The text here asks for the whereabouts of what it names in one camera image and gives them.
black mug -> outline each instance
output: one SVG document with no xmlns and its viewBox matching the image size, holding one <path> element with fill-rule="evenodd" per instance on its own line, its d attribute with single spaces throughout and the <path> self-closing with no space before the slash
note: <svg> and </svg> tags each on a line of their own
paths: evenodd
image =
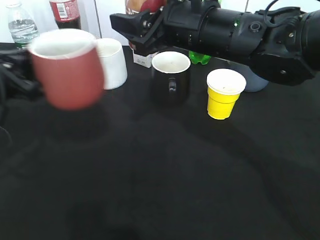
<svg viewBox="0 0 320 240">
<path fill-rule="evenodd" d="M 182 104 L 189 96 L 189 58 L 176 51 L 165 51 L 152 59 L 151 98 L 161 105 Z"/>
</svg>

red mug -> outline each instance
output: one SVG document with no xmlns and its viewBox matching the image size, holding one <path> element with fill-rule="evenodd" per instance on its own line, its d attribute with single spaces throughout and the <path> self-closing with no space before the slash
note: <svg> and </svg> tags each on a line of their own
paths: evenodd
<svg viewBox="0 0 320 240">
<path fill-rule="evenodd" d="M 104 72 L 96 37 L 78 29 L 42 33 L 29 45 L 37 80 L 47 100 L 62 110 L 96 103 L 104 90 Z"/>
</svg>

bottle cap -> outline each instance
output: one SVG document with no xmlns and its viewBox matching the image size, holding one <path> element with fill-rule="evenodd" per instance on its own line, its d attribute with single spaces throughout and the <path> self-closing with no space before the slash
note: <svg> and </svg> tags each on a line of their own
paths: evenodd
<svg viewBox="0 0 320 240">
<path fill-rule="evenodd" d="M 21 0 L 6 0 L 7 8 L 15 8 L 21 5 Z"/>
</svg>

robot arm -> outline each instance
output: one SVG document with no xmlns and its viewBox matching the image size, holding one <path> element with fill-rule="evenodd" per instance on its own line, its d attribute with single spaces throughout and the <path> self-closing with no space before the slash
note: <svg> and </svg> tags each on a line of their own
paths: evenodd
<svg viewBox="0 0 320 240">
<path fill-rule="evenodd" d="M 290 86 L 320 70 L 319 19 L 320 11 L 305 13 L 299 7 L 267 15 L 221 9 L 218 0 L 170 0 L 155 14 L 110 16 L 112 28 L 139 55 L 178 47 L 247 65 L 270 82 Z"/>
</svg>

cup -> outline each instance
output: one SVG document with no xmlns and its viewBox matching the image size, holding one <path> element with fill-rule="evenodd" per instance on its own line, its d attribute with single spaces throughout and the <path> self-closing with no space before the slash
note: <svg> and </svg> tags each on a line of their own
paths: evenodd
<svg viewBox="0 0 320 240">
<path fill-rule="evenodd" d="M 104 89 L 111 90 L 122 86 L 128 77 L 122 44 L 112 38 L 101 38 L 96 42 L 104 72 Z"/>
<path fill-rule="evenodd" d="M 189 95 L 189 58 L 179 52 L 165 51 L 152 59 L 151 98 L 161 105 L 182 104 Z"/>
<path fill-rule="evenodd" d="M 240 94 L 245 90 L 246 79 L 230 69 L 217 69 L 207 76 L 208 114 L 217 120 L 230 117 Z"/>
<path fill-rule="evenodd" d="M 48 101 L 63 110 L 97 102 L 104 90 L 104 71 L 96 37 L 78 29 L 42 33 L 29 45 L 37 80 Z"/>
</svg>

